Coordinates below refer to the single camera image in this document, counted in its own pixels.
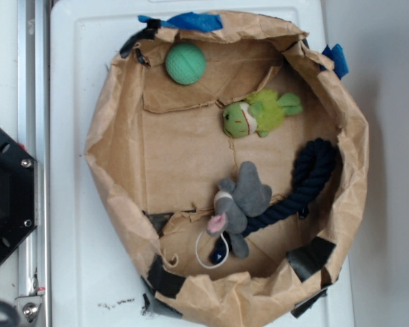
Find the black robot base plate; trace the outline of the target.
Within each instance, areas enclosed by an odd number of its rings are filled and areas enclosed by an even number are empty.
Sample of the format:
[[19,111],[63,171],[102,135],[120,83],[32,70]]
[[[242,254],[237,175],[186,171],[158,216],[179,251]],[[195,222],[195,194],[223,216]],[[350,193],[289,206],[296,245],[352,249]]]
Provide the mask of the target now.
[[36,160],[0,128],[0,265],[34,231]]

